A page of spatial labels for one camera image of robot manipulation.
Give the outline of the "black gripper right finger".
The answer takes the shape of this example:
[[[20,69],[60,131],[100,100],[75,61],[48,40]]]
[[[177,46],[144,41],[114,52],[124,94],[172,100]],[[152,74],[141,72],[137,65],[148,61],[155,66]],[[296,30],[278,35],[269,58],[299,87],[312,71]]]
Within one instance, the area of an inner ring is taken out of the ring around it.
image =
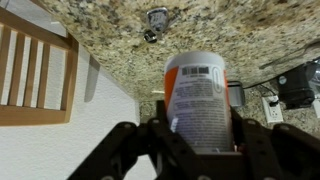
[[[272,129],[231,109],[235,144],[248,161],[253,180],[320,180],[320,140],[278,123]]]

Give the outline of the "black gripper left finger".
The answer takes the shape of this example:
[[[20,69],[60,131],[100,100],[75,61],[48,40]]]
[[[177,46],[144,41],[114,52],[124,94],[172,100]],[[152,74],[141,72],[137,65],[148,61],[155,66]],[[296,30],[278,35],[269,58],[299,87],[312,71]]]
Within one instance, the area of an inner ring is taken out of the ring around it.
[[[197,154],[169,129],[163,100],[156,102],[156,116],[148,122],[150,158],[156,180],[253,180],[249,158],[242,152]]]

